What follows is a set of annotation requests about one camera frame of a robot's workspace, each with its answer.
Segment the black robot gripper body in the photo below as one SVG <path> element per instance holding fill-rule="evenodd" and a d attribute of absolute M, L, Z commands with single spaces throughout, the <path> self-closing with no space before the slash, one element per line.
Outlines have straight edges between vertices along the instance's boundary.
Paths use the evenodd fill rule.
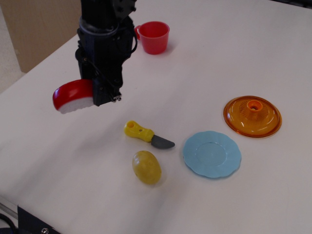
<path fill-rule="evenodd" d="M 110 84 L 122 84 L 122 65 L 136 50 L 137 37 L 131 18 L 108 28 L 96 28 L 79 19 L 79 41 L 76 59 L 88 59 L 94 67 L 94 78 Z"/>

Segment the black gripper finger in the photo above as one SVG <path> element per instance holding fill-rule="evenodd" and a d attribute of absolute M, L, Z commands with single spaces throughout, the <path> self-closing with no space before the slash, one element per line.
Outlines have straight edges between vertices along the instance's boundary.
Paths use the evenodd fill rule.
<path fill-rule="evenodd" d="M 78 61 L 81 79 L 92 80 L 94 77 L 94 67 L 88 59 Z"/>
<path fill-rule="evenodd" d="M 93 103 L 101 106 L 108 102 L 117 102 L 121 100 L 122 94 L 119 88 L 112 86 L 105 80 L 95 78 L 92 80 Z"/>

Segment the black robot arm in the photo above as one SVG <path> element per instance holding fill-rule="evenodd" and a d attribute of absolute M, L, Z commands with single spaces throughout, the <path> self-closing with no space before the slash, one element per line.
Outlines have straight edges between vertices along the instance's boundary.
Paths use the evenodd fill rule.
<path fill-rule="evenodd" d="M 122 65 L 137 48 L 129 15 L 134 0 L 83 0 L 77 34 L 80 76 L 92 86 L 96 106 L 121 99 Z"/>

